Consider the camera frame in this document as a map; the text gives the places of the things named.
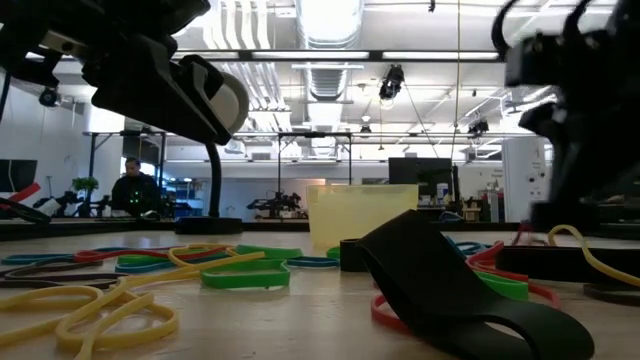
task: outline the black rubber strap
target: black rubber strap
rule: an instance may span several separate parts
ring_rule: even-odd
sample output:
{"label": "black rubber strap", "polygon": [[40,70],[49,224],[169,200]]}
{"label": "black rubber strap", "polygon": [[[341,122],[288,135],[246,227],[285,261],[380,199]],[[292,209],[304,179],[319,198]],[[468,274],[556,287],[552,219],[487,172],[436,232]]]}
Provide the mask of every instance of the black rubber strap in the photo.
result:
{"label": "black rubber strap", "polygon": [[[416,211],[372,231],[359,245],[389,305],[434,346],[465,359],[584,360],[594,354],[593,339],[578,321],[498,295]],[[506,326],[524,340],[486,323]]]}
{"label": "black rubber strap", "polygon": [[[634,276],[640,276],[640,250],[590,249],[603,263]],[[496,255],[496,268],[526,274],[532,279],[619,284],[594,269],[580,248],[506,246]]]}
{"label": "black rubber strap", "polygon": [[[612,304],[640,306],[640,288],[626,284],[604,285],[604,284],[584,284],[582,291],[585,296],[595,300],[600,300]],[[636,294],[625,294],[625,292],[635,292]]]}
{"label": "black rubber strap", "polygon": [[362,254],[357,246],[359,240],[347,239],[340,241],[340,270],[367,272],[367,265],[362,260]]}
{"label": "black rubber strap", "polygon": [[28,266],[13,268],[0,272],[0,277],[4,277],[5,279],[4,281],[0,281],[0,288],[37,289],[68,285],[64,284],[64,282],[68,281],[89,281],[89,283],[82,285],[93,286],[98,289],[108,289],[110,285],[113,285],[117,282],[117,279],[119,277],[127,276],[127,274],[120,273],[83,273],[33,276],[34,274],[77,270],[87,267],[97,267],[101,265],[101,261],[77,263],[73,260],[73,258],[66,257],[43,260]]}

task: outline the computer screen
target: computer screen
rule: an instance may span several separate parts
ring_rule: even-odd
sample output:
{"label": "computer screen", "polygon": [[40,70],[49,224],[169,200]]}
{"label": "computer screen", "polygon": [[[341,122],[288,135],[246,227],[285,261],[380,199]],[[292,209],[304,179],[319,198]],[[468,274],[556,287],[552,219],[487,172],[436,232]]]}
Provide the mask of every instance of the computer screen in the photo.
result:
{"label": "computer screen", "polygon": [[420,195],[435,198],[437,185],[446,183],[452,191],[451,159],[389,158],[390,184],[418,184]]}

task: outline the man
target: man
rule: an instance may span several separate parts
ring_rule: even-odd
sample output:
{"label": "man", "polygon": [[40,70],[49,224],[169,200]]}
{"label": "man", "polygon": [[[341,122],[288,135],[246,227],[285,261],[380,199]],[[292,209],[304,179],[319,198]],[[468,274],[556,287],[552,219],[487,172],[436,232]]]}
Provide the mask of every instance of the man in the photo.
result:
{"label": "man", "polygon": [[158,210],[160,191],[153,177],[140,172],[140,160],[129,157],[125,162],[126,174],[116,181],[111,190],[111,209],[124,210],[138,217],[150,210]]}

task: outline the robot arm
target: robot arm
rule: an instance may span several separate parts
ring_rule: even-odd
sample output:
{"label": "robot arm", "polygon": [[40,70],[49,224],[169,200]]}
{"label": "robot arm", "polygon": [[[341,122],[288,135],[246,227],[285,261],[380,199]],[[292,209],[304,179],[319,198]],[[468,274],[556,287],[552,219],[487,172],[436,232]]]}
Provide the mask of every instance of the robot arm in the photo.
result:
{"label": "robot arm", "polygon": [[170,60],[171,34],[207,12],[207,0],[1,3],[0,67],[14,78],[55,88],[53,69],[67,55],[97,88],[95,106],[205,144],[226,144],[246,119],[237,79],[199,56]]}
{"label": "robot arm", "polygon": [[549,199],[532,208],[541,226],[597,224],[597,209],[580,199],[619,177],[640,160],[628,147],[637,140],[640,2],[619,0],[604,29],[581,33],[578,20],[591,0],[581,0],[559,34],[538,33],[510,47],[502,34],[510,0],[494,22],[492,39],[506,62],[505,85],[553,85],[558,102],[523,114],[520,126],[554,147]]}

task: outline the black stand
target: black stand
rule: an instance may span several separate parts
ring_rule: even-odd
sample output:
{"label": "black stand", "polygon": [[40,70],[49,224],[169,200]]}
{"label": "black stand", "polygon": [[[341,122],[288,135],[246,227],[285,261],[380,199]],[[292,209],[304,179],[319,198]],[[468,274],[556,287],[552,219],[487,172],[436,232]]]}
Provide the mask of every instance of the black stand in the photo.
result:
{"label": "black stand", "polygon": [[176,234],[221,235],[242,232],[242,220],[220,217],[220,192],[222,191],[222,165],[214,143],[205,144],[211,163],[211,198],[209,216],[188,216],[176,221]]}
{"label": "black stand", "polygon": [[9,89],[11,87],[11,74],[8,72],[4,74],[4,83],[2,84],[2,95],[0,95],[0,122],[4,117],[4,107],[7,104],[9,98]]}

